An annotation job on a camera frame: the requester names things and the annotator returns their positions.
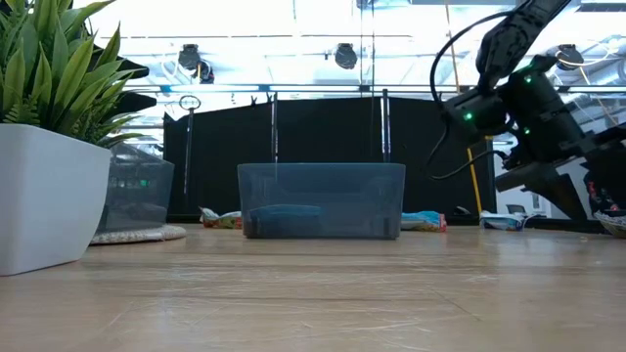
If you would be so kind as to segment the green plant in white pot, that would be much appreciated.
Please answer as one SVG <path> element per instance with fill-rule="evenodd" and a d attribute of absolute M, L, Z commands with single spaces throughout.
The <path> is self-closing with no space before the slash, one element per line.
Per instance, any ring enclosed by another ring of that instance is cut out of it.
<path fill-rule="evenodd" d="M 87 21 L 115 0 L 0 0 L 0 277 L 79 260 L 106 201 L 130 70 Z"/>

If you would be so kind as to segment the black ceiling spotlight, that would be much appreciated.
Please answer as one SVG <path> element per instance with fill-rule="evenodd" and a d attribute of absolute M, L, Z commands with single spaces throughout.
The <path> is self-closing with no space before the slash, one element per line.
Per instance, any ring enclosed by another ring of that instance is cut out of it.
<path fill-rule="evenodd" d="M 577 50 L 575 44 L 559 45 L 556 57 L 559 60 L 558 64 L 561 65 L 563 69 L 574 69 L 585 63 L 582 54 Z"/>
<path fill-rule="evenodd" d="M 343 69 L 354 69 L 358 62 L 352 43 L 339 43 L 335 50 L 335 63 Z"/>
<path fill-rule="evenodd" d="M 196 70 L 201 61 L 197 44 L 184 44 L 178 55 L 178 64 L 186 70 Z"/>

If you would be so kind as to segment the silver granola bar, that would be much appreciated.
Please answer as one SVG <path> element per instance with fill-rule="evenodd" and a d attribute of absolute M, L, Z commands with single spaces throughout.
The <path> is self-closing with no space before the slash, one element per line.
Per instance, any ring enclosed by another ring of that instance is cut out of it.
<path fill-rule="evenodd" d="M 614 237 L 626 240 L 626 210 L 597 211 L 594 217 Z"/>
<path fill-rule="evenodd" d="M 520 232 L 524 229 L 527 215 L 524 213 L 500 214 L 482 211 L 479 225 L 483 229 Z"/>

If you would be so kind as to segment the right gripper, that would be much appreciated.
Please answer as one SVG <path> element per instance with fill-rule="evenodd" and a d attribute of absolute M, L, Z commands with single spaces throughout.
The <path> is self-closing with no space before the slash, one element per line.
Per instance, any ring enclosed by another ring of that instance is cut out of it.
<path fill-rule="evenodd" d="M 570 219 L 587 213 L 568 175 L 558 168 L 582 158 L 584 185 L 593 213 L 626 211 L 626 124 L 578 140 L 525 135 L 503 160 L 506 173 L 495 180 L 500 192 L 523 187 L 546 198 Z"/>

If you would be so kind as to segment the crossed snack packets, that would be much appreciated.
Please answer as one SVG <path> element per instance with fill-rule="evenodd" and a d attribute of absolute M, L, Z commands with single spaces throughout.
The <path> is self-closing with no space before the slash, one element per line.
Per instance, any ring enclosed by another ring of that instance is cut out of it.
<path fill-rule="evenodd" d="M 212 229 L 240 230 L 243 227 L 243 218 L 240 211 L 217 214 L 209 208 L 201 207 L 200 221 L 205 228 Z"/>

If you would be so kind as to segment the black partition panel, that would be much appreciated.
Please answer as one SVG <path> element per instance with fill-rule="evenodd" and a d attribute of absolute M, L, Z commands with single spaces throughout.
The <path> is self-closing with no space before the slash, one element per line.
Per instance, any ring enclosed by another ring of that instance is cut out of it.
<path fill-rule="evenodd" d="M 467 150 L 448 139 L 427 157 L 444 125 L 434 102 L 403 98 L 280 101 L 199 112 L 194 117 L 189 196 L 184 196 L 188 116 L 164 119 L 164 158 L 174 165 L 170 221 L 195 222 L 201 207 L 217 213 L 240 207 L 237 167 L 253 162 L 382 162 L 406 167 L 404 211 L 438 211 L 456 221 L 457 207 L 472 215 L 496 208 L 494 166 L 485 158 L 448 180 L 441 176 L 490 149 Z"/>

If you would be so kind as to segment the blue granola bar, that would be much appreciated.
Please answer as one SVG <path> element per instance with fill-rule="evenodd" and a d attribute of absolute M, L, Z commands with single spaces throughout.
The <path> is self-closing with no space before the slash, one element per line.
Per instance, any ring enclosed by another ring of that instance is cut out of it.
<path fill-rule="evenodd" d="M 445 216 L 436 211 L 403 213 L 401 229 L 403 231 L 442 233 L 447 230 L 447 222 Z"/>

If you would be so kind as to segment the grey translucent plastic bin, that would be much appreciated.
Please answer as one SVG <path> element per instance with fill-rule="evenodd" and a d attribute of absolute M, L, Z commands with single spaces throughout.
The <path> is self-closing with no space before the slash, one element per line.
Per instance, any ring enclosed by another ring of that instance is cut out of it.
<path fill-rule="evenodd" d="M 395 240 L 406 167 L 398 163 L 247 163 L 238 166 L 249 239 Z"/>
<path fill-rule="evenodd" d="M 109 182 L 97 234 L 165 224 L 174 165 L 126 144 L 111 148 Z"/>

